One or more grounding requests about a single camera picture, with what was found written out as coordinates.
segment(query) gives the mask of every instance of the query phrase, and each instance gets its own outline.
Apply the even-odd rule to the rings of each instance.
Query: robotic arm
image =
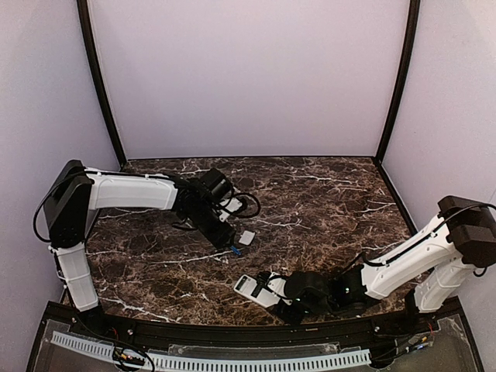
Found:
[[[59,278],[67,285],[75,307],[86,312],[98,306],[98,296],[85,256],[88,210],[111,207],[156,208],[176,212],[191,221],[218,250],[232,246],[236,231],[229,215],[246,209],[245,198],[236,198],[233,185],[219,170],[185,180],[162,174],[121,174],[68,162],[40,204],[44,208]]]
[[[286,322],[305,314],[354,316],[387,297],[394,289],[434,268],[410,294],[410,312],[434,312],[476,268],[496,263],[496,222],[488,207],[453,196],[439,202],[440,212],[411,239],[375,260],[360,254],[363,264],[337,275],[294,272],[289,277],[243,275],[235,291],[269,308]]]

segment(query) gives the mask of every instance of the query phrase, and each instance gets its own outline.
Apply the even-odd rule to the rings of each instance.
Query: white wall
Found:
[[[68,160],[118,165],[76,1],[0,2],[0,25],[0,371],[19,372],[47,301],[61,293],[53,258],[33,235],[34,209]]]
[[[418,227],[437,201],[488,202],[496,187],[496,8],[421,5],[412,63],[384,166]],[[496,370],[496,268],[460,292],[487,370]]]
[[[408,0],[92,0],[130,158],[373,155]]]

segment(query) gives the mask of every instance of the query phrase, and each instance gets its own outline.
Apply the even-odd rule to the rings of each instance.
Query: white backdrop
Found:
[[[91,0],[126,155],[374,155],[408,3]]]
[[[457,195],[496,202],[496,8],[422,2],[412,62],[384,167],[419,228]],[[496,371],[496,267],[460,298],[486,371]]]

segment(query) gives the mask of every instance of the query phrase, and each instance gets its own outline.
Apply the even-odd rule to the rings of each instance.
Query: marble tabletop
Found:
[[[199,232],[171,228],[173,212],[103,210],[88,241],[95,287],[109,314],[196,325],[266,326],[281,321],[233,290],[263,270],[329,272],[364,250],[384,253],[409,237],[370,158],[246,157],[131,160],[124,171],[201,177],[220,169],[262,204],[253,219],[229,219],[257,235],[238,257],[216,252]],[[415,281],[366,315],[403,307]],[[310,317],[323,322],[330,316]]]

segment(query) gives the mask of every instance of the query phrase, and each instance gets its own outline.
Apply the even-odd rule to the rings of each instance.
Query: blue object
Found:
[[[241,252],[235,246],[231,246],[231,251],[233,251],[238,256],[241,256]]]

